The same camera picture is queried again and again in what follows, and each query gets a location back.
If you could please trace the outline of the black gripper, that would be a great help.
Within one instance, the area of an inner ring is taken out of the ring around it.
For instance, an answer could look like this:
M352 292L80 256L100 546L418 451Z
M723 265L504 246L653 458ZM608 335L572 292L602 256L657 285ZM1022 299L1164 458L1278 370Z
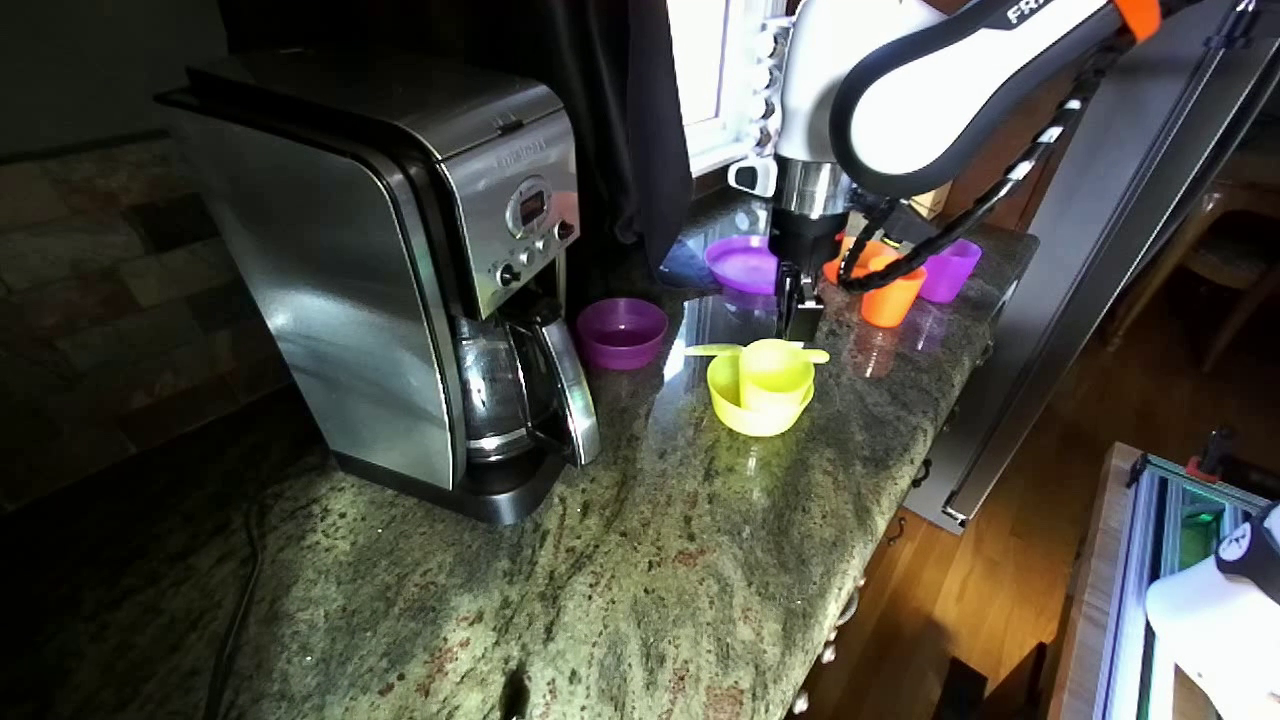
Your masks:
M788 207L774 212L774 256L775 256L775 329L780 335L792 335L792 314L800 329L800 340L817 340L828 314L824 286L809 292L795 304L795 278L817 276L841 246L850 217L800 217Z

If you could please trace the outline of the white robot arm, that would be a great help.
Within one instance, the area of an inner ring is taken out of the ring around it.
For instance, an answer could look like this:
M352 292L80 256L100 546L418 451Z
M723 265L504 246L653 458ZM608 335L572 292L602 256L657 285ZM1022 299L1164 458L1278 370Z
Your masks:
M783 33L775 132L728 183L770 205L775 329L809 340L821 278L882 292L1003 205L1078 127L1114 64L1200 0L800 0ZM930 225L914 196L957 181L1049 79L1071 92L984 196Z

